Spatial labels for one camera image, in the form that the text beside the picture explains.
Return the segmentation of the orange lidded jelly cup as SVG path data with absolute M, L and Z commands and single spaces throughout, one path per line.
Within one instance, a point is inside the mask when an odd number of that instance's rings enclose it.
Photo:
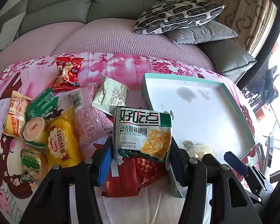
M 47 141 L 47 132 L 44 118 L 32 118 L 25 126 L 23 137 L 27 142 L 45 144 Z

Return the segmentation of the orange yellow snack packet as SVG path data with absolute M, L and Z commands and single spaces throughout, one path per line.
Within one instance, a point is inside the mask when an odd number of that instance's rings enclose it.
M 26 110 L 31 98 L 13 91 L 6 120 L 3 125 L 3 133 L 7 136 L 23 139 L 23 131 L 26 125 Z

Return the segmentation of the pale green white snack packet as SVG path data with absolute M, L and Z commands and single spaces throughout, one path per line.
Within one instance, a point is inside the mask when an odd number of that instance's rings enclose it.
M 108 115 L 115 115 L 118 106 L 125 106 L 128 86 L 112 78 L 101 75 L 102 83 L 92 101 L 92 107 Z

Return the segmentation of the teal rimmed white tray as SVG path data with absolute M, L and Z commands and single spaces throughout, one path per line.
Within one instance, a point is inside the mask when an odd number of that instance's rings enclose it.
M 225 152 L 243 159 L 255 145 L 248 106 L 233 83 L 146 73 L 142 89 L 151 110 L 172 115 L 172 136 L 180 149 L 183 141 L 208 145 L 224 163 Z

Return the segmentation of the pink barcode snack packet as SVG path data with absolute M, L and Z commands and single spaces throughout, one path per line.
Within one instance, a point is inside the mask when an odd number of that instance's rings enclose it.
M 85 88 L 67 92 L 75 113 L 75 130 L 79 146 L 86 146 L 113 129 L 113 123 L 106 114 L 92 106 L 99 85 L 91 83 Z

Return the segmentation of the grey sofa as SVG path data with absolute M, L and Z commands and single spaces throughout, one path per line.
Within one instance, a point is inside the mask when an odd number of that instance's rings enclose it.
M 165 0 L 21 0 L 0 16 L 4 23 L 25 12 L 14 41 L 34 29 L 61 22 L 87 24 L 94 20 L 117 18 L 137 22 L 141 13 Z M 196 44 L 211 60 L 214 72 L 238 81 L 255 63 L 246 50 L 231 38 Z

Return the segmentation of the red peanut snack packet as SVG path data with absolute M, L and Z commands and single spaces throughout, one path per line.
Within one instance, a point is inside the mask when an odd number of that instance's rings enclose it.
M 54 80 L 51 89 L 54 92 L 58 92 L 80 88 L 78 74 L 84 59 L 80 57 L 57 57 L 55 61 L 58 76 Z

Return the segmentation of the black white patterned cushion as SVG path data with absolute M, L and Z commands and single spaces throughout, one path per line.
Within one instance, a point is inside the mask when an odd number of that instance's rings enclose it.
M 135 34 L 163 34 L 206 24 L 225 6 L 200 0 L 165 0 L 141 13 L 134 25 Z

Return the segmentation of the clear white cake packet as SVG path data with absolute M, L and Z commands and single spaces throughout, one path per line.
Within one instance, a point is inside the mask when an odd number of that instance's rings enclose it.
M 218 157 L 217 151 L 208 145 L 194 144 L 191 141 L 183 141 L 182 144 L 191 158 L 197 158 L 201 161 L 206 154 Z

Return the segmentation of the yellow soft bread packet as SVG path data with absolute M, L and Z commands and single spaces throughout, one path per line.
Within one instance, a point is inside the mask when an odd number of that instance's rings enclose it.
M 73 107 L 60 116 L 46 121 L 45 130 L 48 134 L 46 157 L 49 168 L 55 164 L 62 168 L 72 167 L 82 161 L 74 123 Z

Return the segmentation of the clear green biscuit packet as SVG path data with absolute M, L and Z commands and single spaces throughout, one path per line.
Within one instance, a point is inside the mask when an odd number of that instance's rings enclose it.
M 41 183 L 48 173 L 46 154 L 34 148 L 24 148 L 20 157 L 22 181 Z

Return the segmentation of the light grey pillow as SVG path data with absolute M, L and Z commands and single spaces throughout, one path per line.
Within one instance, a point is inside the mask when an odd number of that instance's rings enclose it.
M 0 33 L 0 51 L 4 50 L 14 41 L 25 14 L 23 12 L 4 23 Z

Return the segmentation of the patterned beige curtain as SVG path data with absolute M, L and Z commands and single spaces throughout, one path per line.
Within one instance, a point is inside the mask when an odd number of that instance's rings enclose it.
M 217 21 L 233 29 L 239 46 L 256 57 L 274 23 L 277 7 L 272 0 L 208 0 L 225 5 Z

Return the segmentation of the white green walnut cookie packet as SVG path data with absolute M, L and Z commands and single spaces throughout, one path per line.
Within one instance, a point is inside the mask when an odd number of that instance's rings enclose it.
M 114 115 L 114 160 L 118 165 L 125 158 L 163 163 L 169 157 L 171 134 L 170 114 L 119 106 Z

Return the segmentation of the pink cartoon blanket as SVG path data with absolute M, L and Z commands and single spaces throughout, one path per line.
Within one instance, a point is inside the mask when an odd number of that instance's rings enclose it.
M 237 86 L 204 67 L 118 53 L 83 53 L 81 57 L 84 58 L 78 76 L 81 86 L 100 82 L 102 75 L 110 77 L 128 86 L 126 104 L 131 107 L 147 107 L 141 90 L 145 73 L 191 76 L 224 83 L 246 117 L 250 130 L 257 129 L 255 114 Z M 20 180 L 22 143 L 2 134 L 10 95 L 18 91 L 35 99 L 53 84 L 56 77 L 55 56 L 14 63 L 0 59 L 0 223 L 19 223 L 38 187 L 35 183 L 24 184 Z M 101 195 L 100 189 L 95 193 L 104 223 L 177 223 L 183 206 L 183 199 L 169 193 L 166 178 L 145 187 L 136 197 L 107 198 Z

